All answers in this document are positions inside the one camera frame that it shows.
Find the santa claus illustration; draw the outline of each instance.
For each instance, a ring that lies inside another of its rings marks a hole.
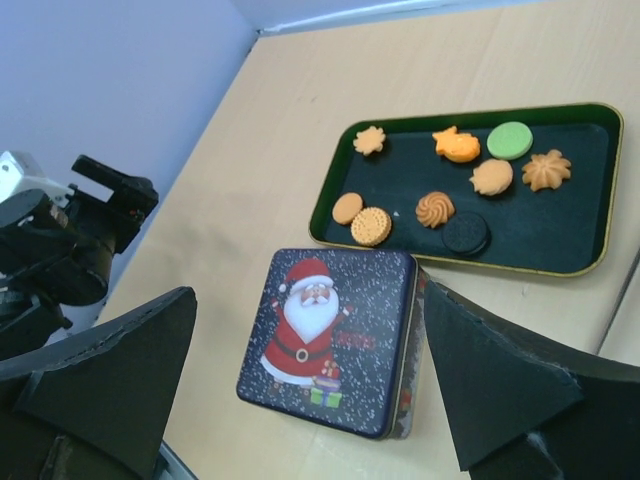
[[[338,294],[322,260],[306,258],[295,264],[280,285],[287,293],[284,306],[273,299],[278,326],[260,359],[274,380],[307,389],[318,377],[339,377],[331,348],[334,327],[353,308],[340,310]]]

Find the white robot part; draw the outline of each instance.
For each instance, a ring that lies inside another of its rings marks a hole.
[[[11,196],[38,188],[43,190],[60,208],[69,203],[73,190],[47,178],[28,153],[4,151],[0,153],[0,202]]]

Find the light wooden surface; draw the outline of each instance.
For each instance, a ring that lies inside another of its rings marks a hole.
[[[600,101],[626,120],[609,254],[575,279],[427,265],[514,322],[590,351],[640,239],[640,4],[562,0],[262,39],[102,318],[178,285],[199,313],[166,439],[202,479],[467,478],[428,351],[405,441],[371,442],[240,402],[272,254],[307,224],[336,142],[368,118]]]
[[[602,345],[600,355],[610,360],[640,367],[640,271],[638,270],[620,304],[615,322]]]

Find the cookie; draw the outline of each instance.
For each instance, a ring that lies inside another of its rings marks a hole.
[[[360,152],[367,157],[373,152],[381,152],[386,138],[387,136],[382,128],[371,126],[362,132],[356,133],[353,146],[356,147],[356,152]]]
[[[560,150],[550,150],[546,155],[531,155],[531,161],[522,167],[522,181],[537,192],[543,188],[557,189],[563,180],[571,178],[571,162],[562,157]]]
[[[513,168],[505,160],[492,158],[474,168],[473,176],[469,181],[473,183],[473,190],[480,195],[498,195],[511,185]]]
[[[424,227],[436,228],[449,221],[456,212],[446,193],[431,192],[420,199],[416,206],[416,218]]]
[[[521,122],[506,122],[494,128],[487,138],[487,149],[495,158],[515,160],[533,145],[531,129]]]
[[[391,223],[387,212],[378,207],[368,207],[351,222],[351,236],[364,247],[374,247],[389,236]]]
[[[357,193],[345,193],[333,206],[333,219],[340,225],[349,225],[364,206],[362,197]]]
[[[458,127],[450,127],[431,135],[436,141],[436,153],[454,163],[467,163],[480,155],[480,142],[470,133],[458,133]]]
[[[478,253],[488,241],[489,227],[477,213],[458,213],[442,229],[442,243],[459,255]]]

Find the christmas tin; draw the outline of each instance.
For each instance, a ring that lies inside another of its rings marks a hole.
[[[425,339],[426,281],[402,252],[279,250],[238,397],[368,438],[406,437]]]

